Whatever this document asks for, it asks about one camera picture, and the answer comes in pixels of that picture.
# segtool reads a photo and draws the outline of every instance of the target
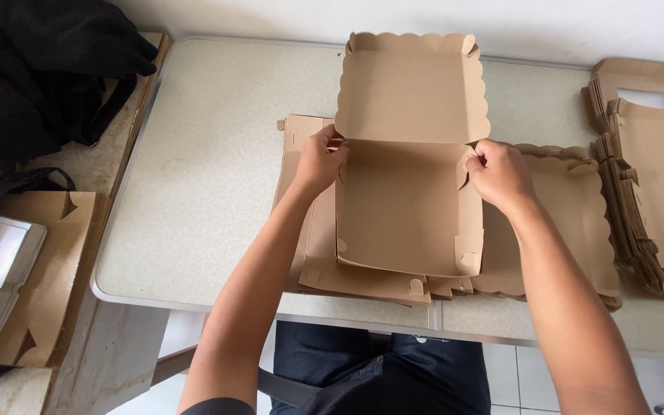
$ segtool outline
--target flattened cardboard box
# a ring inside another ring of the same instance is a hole
[[[289,115],[286,120],[279,121],[278,128],[284,135],[284,152],[274,208],[294,179],[304,140],[332,122],[328,118],[303,115]],[[429,306],[432,299],[427,279],[423,276],[337,264],[334,192],[334,186],[322,192],[306,214],[285,291]]]
[[[0,199],[0,216],[47,236],[0,333],[0,365],[57,367],[68,350],[108,213],[100,193],[30,191]]]
[[[335,182],[337,261],[415,275],[480,271],[481,200],[463,162],[488,137],[472,35],[353,33],[335,124],[350,157]]]
[[[619,89],[664,94],[664,63],[608,58],[582,91],[606,184],[617,258],[647,292],[664,297],[664,109],[619,98]]]
[[[613,267],[606,202],[601,195],[598,164],[582,148],[517,145],[532,171],[535,192],[568,249],[606,307],[621,307],[619,276]],[[483,271],[471,278],[479,294],[526,300],[519,243],[506,216],[483,203],[485,227]]]

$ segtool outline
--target speckled tabletop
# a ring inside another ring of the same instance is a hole
[[[168,56],[91,278],[97,297],[208,311],[270,212],[276,120],[333,118],[342,47],[190,39]],[[585,70],[485,61],[491,138],[587,146]],[[534,345],[526,304],[456,297],[430,309],[285,293],[279,318]],[[614,313],[632,352],[664,356],[664,301]]]

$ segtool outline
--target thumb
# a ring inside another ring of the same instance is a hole
[[[350,149],[347,146],[340,146],[337,151],[330,154],[331,159],[334,161],[334,165],[339,167],[347,160],[347,155],[350,153]]]
[[[465,162],[466,169],[468,170],[468,173],[476,174],[480,173],[485,169],[483,164],[481,164],[480,159],[478,156],[470,155],[466,159]]]

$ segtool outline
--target person's right hand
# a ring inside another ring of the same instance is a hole
[[[475,152],[478,156],[470,156],[465,165],[484,201],[509,217],[514,209],[537,200],[529,166],[519,150],[486,138]]]

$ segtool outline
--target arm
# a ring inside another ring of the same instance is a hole
[[[483,139],[466,161],[519,241],[529,309],[562,413],[649,413],[613,319],[537,199],[524,157]]]
[[[257,365],[309,206],[337,177],[348,149],[334,125],[309,137],[294,181],[237,264],[212,307],[179,403],[231,397],[255,408]]]

